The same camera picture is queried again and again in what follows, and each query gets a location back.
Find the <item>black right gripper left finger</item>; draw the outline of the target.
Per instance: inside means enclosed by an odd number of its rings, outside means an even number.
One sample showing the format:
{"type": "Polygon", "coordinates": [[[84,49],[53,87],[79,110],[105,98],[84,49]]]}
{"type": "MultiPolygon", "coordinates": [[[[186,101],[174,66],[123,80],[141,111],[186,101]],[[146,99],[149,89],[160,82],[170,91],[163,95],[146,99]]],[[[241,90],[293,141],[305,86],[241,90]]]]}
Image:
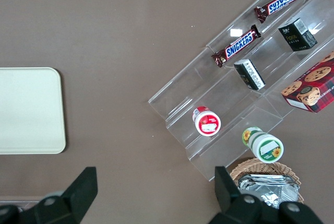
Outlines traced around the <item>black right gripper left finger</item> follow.
{"type": "Polygon", "coordinates": [[[81,223],[98,193],[97,169],[86,167],[61,194],[29,209],[27,223],[81,223]]]}

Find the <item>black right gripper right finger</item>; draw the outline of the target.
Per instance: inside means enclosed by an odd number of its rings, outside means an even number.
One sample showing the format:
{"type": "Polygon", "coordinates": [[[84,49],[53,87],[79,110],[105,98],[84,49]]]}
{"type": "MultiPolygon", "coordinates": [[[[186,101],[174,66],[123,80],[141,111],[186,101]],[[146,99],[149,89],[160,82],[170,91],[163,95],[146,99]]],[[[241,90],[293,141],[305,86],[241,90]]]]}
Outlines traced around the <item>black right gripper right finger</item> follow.
{"type": "Polygon", "coordinates": [[[283,202],[275,209],[255,196],[241,194],[223,166],[215,167],[214,189],[221,211],[210,223],[323,223],[302,203],[283,202]]]}

